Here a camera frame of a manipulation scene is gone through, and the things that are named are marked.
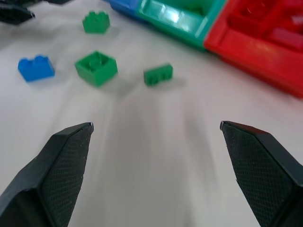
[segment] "toy brick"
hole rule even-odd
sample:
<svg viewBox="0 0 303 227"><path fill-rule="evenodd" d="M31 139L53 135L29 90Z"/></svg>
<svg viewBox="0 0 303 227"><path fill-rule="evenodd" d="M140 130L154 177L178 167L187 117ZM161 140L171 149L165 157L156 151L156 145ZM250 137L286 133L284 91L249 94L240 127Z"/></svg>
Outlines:
<svg viewBox="0 0 303 227"><path fill-rule="evenodd" d="M38 55L32 60L27 58L21 59L18 64L18 70L26 82L53 77L55 75L49 58L42 55Z"/></svg>
<svg viewBox="0 0 303 227"><path fill-rule="evenodd" d="M104 34L110 26L108 14L90 12L82 21L86 33Z"/></svg>
<svg viewBox="0 0 303 227"><path fill-rule="evenodd" d="M152 87L160 82L172 79L173 67L170 64L158 68L150 69L144 72L144 82L147 86Z"/></svg>
<svg viewBox="0 0 303 227"><path fill-rule="evenodd" d="M100 52L93 52L75 63L78 75L97 87L118 73L115 59Z"/></svg>

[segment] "green 1x2 lego brick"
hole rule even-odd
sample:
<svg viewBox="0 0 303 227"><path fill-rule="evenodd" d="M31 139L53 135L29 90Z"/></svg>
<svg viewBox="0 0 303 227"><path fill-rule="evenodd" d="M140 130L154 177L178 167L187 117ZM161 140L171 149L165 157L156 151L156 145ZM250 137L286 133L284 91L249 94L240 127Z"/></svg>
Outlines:
<svg viewBox="0 0 303 227"><path fill-rule="evenodd" d="M157 68L146 70L144 72L144 82L147 86L152 87L158 83L172 79L173 67L166 64Z"/></svg>
<svg viewBox="0 0 303 227"><path fill-rule="evenodd" d="M75 63L78 75L97 87L112 79L117 73L117 63L98 51L80 59Z"/></svg>
<svg viewBox="0 0 303 227"><path fill-rule="evenodd" d="M105 12L90 12L82 21L86 33L104 34L110 26L109 16Z"/></svg>

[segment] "red plastic container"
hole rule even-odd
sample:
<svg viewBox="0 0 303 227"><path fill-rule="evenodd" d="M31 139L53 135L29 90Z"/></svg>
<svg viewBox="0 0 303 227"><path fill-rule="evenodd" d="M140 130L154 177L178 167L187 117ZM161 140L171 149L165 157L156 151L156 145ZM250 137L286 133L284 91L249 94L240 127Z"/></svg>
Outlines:
<svg viewBox="0 0 303 227"><path fill-rule="evenodd" d="M303 0L229 0L205 47L255 77L303 97Z"/></svg>

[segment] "plastic storage bin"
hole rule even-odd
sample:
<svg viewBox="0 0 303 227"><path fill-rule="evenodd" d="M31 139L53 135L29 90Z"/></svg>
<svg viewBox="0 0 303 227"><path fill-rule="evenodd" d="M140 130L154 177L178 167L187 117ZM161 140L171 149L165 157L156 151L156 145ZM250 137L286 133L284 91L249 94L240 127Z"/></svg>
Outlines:
<svg viewBox="0 0 303 227"><path fill-rule="evenodd" d="M111 8L123 15L131 17L139 22L145 22L137 14L136 10L140 0L105 0L107 1Z"/></svg>
<svg viewBox="0 0 303 227"><path fill-rule="evenodd" d="M255 77L303 97L303 0L229 0L205 47Z"/></svg>
<svg viewBox="0 0 303 227"><path fill-rule="evenodd" d="M202 48L224 3L225 0L141 0L138 15L159 30Z"/></svg>

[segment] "blue lego brick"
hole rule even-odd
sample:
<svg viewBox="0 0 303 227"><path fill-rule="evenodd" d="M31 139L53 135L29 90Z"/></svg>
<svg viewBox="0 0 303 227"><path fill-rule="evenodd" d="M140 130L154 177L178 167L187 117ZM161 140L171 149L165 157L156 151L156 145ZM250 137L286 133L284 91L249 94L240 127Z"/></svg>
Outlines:
<svg viewBox="0 0 303 227"><path fill-rule="evenodd" d="M26 82L53 77L55 75L50 60L48 57L42 55L38 55L32 60L27 58L21 59L18 64L18 70Z"/></svg>
<svg viewBox="0 0 303 227"><path fill-rule="evenodd" d="M137 6L138 3L140 2L139 0L106 0L106 1L109 2L111 8L117 11L118 13L128 16L141 23L146 22L136 14Z"/></svg>

